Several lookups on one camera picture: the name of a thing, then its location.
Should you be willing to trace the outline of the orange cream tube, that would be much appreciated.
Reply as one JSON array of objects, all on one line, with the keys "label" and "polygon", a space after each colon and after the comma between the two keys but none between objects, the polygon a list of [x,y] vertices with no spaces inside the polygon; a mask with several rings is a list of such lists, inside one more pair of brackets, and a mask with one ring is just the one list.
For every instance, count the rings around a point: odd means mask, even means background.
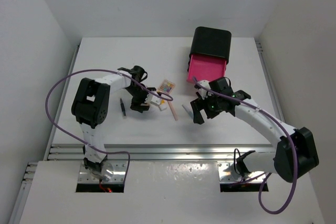
[{"label": "orange cream tube", "polygon": [[160,109],[160,111],[162,112],[162,111],[164,111],[164,110],[167,109],[167,105],[166,105],[166,103],[165,103],[165,100],[163,100],[163,99],[161,98],[162,94],[160,93],[160,91],[159,91],[157,94],[160,96],[160,105],[159,105],[159,109]]}]

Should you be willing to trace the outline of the black lipstick pen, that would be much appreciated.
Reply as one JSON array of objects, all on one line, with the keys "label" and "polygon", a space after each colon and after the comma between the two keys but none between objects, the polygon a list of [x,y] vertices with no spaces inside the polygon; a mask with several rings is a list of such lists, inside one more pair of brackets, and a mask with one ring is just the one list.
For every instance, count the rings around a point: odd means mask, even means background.
[{"label": "black lipstick pen", "polygon": [[125,110],[125,106],[124,106],[124,102],[123,102],[122,98],[120,98],[120,107],[121,107],[123,118],[126,118],[127,114],[126,114],[126,110]]}]

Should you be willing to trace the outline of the colourful eyeshadow palette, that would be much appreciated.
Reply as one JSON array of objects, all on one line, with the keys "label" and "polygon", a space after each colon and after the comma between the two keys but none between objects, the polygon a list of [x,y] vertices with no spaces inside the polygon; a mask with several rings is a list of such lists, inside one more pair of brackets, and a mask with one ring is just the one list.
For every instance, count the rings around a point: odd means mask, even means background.
[{"label": "colourful eyeshadow palette", "polygon": [[164,79],[163,82],[159,85],[157,90],[165,94],[171,94],[174,88],[175,84],[173,82]]}]

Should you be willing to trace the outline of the pink drawer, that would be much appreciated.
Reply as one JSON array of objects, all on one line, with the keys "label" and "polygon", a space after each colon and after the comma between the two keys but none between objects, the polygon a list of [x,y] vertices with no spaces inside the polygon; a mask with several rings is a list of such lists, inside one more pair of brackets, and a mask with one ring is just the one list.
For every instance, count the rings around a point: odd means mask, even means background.
[{"label": "pink drawer", "polygon": [[225,75],[227,60],[221,57],[192,54],[188,66],[187,82],[192,83],[193,77],[198,81],[213,81]]}]

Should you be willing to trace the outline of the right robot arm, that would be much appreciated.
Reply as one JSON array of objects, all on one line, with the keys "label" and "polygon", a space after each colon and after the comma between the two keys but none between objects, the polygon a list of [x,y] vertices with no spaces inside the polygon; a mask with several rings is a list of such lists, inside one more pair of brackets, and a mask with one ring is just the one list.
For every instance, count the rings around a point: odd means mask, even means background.
[{"label": "right robot arm", "polygon": [[243,90],[233,91],[230,82],[222,77],[214,81],[193,79],[197,99],[191,102],[193,122],[203,124],[201,111],[208,119],[222,112],[244,121],[273,146],[272,152],[251,150],[234,159],[233,172],[244,177],[263,171],[279,175],[292,183],[319,165],[319,157],[312,132],[288,125],[270,115]]}]

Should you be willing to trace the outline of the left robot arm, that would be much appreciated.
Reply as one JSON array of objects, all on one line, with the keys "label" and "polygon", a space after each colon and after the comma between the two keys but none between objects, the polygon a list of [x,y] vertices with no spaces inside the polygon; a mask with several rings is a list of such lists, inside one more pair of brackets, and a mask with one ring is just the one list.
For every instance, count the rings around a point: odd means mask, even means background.
[{"label": "left robot arm", "polygon": [[142,84],[136,84],[142,83],[147,77],[142,67],[134,66],[131,69],[119,68],[117,73],[102,78],[83,78],[80,81],[71,113],[80,124],[86,142],[83,148],[85,168],[94,174],[102,174],[108,156],[99,133],[100,124],[107,118],[110,95],[125,89],[132,96],[131,110],[140,113],[148,111],[151,93],[142,89]]}]

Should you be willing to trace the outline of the light blue mascara tube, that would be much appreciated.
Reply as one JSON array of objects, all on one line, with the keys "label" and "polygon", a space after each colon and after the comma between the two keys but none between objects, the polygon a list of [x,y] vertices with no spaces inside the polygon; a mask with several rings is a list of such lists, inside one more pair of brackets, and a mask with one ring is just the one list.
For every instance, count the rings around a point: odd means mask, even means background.
[{"label": "light blue mascara tube", "polygon": [[190,106],[187,104],[182,104],[183,109],[186,111],[186,113],[189,115],[189,117],[193,120],[194,119],[194,114]]}]

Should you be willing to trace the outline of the pink stick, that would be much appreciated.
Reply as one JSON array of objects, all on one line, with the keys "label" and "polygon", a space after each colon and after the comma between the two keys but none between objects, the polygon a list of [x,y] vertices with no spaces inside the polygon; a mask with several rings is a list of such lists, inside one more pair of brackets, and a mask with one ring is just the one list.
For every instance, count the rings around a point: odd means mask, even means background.
[{"label": "pink stick", "polygon": [[177,121],[178,120],[178,116],[177,116],[176,110],[175,110],[172,102],[169,101],[168,105],[169,105],[169,108],[170,108],[170,110],[171,110],[171,112],[173,114],[173,117],[174,117],[175,121]]}]

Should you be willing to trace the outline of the black drawer cabinet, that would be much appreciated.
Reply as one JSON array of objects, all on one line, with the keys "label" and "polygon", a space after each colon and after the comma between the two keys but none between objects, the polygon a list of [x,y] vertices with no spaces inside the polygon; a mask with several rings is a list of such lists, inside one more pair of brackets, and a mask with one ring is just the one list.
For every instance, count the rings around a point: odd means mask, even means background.
[{"label": "black drawer cabinet", "polygon": [[205,55],[225,59],[229,63],[232,34],[230,31],[199,26],[195,29],[188,61],[192,55]]}]

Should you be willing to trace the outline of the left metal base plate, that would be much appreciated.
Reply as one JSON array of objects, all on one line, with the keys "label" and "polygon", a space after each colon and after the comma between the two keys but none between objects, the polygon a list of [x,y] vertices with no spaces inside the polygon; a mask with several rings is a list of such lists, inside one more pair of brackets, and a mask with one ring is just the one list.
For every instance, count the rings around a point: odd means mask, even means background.
[{"label": "left metal base plate", "polygon": [[125,162],[106,161],[101,172],[93,172],[90,168],[86,169],[82,163],[77,182],[79,184],[98,184],[102,180],[103,184],[122,184],[126,168]]}]

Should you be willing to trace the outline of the aluminium rail frame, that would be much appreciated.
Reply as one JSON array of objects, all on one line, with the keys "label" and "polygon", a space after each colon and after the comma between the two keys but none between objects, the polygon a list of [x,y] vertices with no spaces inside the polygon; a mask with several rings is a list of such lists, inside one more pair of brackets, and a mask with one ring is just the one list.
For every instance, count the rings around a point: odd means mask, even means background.
[{"label": "aluminium rail frame", "polygon": [[282,223],[259,206],[256,193],[222,193],[216,162],[241,152],[270,152],[268,141],[243,121],[222,113],[204,124],[194,124],[182,107],[195,98],[186,81],[188,37],[83,38],[71,65],[95,78],[94,68],[140,65],[149,72],[147,84],[164,79],[175,83],[170,111],[151,108],[121,116],[119,99],[130,105],[130,96],[119,91],[111,96],[101,134],[110,160],[131,159],[124,193],[75,191],[83,159],[81,134],[70,113],[80,74],[65,85],[57,112],[58,124],[67,135],[53,129],[45,157],[30,162],[10,223],[224,223],[230,218],[244,223]]}]

